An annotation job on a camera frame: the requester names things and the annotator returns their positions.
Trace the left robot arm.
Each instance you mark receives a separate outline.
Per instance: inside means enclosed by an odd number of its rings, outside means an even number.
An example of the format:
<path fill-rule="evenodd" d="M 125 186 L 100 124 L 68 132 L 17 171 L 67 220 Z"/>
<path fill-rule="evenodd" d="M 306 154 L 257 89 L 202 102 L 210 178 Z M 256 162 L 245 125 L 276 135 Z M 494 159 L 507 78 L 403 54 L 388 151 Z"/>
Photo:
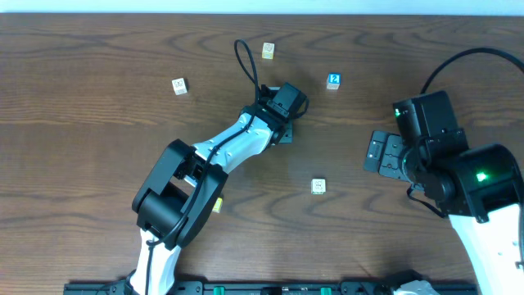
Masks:
<path fill-rule="evenodd" d="M 126 294 L 166 294 L 175 284 L 180 252 L 209 219 L 231 171 L 284 141 L 309 106 L 307 96 L 285 83 L 256 91 L 237 121 L 201 143 L 171 142 L 132 202 L 142 246 Z"/>

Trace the blue number 2 block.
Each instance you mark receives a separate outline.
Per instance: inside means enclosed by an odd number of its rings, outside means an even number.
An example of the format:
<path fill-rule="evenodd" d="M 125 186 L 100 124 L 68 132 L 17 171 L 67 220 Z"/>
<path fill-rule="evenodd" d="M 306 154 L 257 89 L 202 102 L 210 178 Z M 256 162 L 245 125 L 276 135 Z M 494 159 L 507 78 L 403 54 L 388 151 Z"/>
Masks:
<path fill-rule="evenodd" d="M 341 75 L 339 73 L 330 73 L 327 77 L 326 88 L 329 90 L 338 90 L 341 85 Z"/>

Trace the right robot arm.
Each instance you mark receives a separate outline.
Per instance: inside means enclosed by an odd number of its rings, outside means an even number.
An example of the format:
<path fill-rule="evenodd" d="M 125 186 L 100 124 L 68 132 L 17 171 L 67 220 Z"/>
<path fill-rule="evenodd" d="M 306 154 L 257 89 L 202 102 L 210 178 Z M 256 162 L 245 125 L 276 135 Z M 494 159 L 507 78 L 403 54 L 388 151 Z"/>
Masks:
<path fill-rule="evenodd" d="M 523 177 L 515 156 L 493 143 L 471 148 L 444 91 L 392 106 L 398 134 L 376 130 L 364 169 L 424 193 L 448 219 L 484 294 L 523 292 Z"/>

